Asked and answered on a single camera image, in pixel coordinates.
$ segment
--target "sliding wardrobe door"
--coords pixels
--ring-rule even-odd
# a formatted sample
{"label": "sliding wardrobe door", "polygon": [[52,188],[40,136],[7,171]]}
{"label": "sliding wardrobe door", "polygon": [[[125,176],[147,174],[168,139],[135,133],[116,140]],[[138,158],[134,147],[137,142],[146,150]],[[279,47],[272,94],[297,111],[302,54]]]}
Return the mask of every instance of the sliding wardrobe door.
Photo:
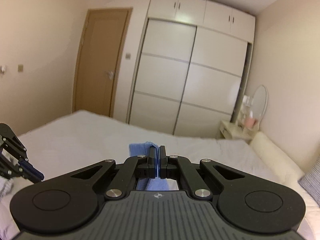
{"label": "sliding wardrobe door", "polygon": [[149,20],[140,58],[130,124],[173,133],[196,27]]}
{"label": "sliding wardrobe door", "polygon": [[198,28],[174,134],[215,137],[230,121],[241,83],[247,42]]}

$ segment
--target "nightstand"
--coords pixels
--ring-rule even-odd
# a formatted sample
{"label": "nightstand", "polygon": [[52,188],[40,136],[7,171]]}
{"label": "nightstand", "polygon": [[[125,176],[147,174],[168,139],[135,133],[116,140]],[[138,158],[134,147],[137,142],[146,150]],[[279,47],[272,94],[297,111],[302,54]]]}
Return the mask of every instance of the nightstand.
{"label": "nightstand", "polygon": [[236,126],[234,123],[227,121],[221,121],[220,130],[217,135],[217,139],[242,139],[246,143],[250,143],[253,139],[253,135],[248,134],[247,131],[243,131],[240,127]]}

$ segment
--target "gray pillow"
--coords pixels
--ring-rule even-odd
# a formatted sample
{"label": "gray pillow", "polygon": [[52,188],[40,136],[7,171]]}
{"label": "gray pillow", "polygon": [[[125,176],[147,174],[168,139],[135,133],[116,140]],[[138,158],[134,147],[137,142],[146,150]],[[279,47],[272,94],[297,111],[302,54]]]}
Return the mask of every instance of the gray pillow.
{"label": "gray pillow", "polygon": [[299,179],[298,183],[320,206],[320,157],[318,157],[312,169]]}

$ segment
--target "door handle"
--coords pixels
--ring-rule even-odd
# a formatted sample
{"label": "door handle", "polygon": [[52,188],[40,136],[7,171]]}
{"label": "door handle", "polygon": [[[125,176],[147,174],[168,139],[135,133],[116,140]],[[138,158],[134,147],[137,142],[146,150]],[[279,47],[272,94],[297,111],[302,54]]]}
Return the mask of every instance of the door handle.
{"label": "door handle", "polygon": [[113,73],[113,71],[104,71],[104,74],[106,75],[106,76],[108,76],[108,78],[110,79],[110,80],[113,80],[113,78],[114,78],[114,76],[115,76],[115,74]]}

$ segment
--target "blue cloth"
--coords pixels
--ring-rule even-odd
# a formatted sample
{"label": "blue cloth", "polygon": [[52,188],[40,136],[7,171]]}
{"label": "blue cloth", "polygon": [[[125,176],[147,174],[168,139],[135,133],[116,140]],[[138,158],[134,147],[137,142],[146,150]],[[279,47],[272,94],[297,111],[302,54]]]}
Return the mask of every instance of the blue cloth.
{"label": "blue cloth", "polygon": [[[137,155],[148,156],[150,153],[150,147],[155,147],[157,156],[156,156],[156,176],[158,171],[158,156],[159,156],[159,147],[152,142],[145,143],[131,143],[129,144],[129,154],[130,157]],[[139,179],[136,187],[137,190],[148,190],[148,191],[165,191],[169,190],[169,185],[166,179]]]}

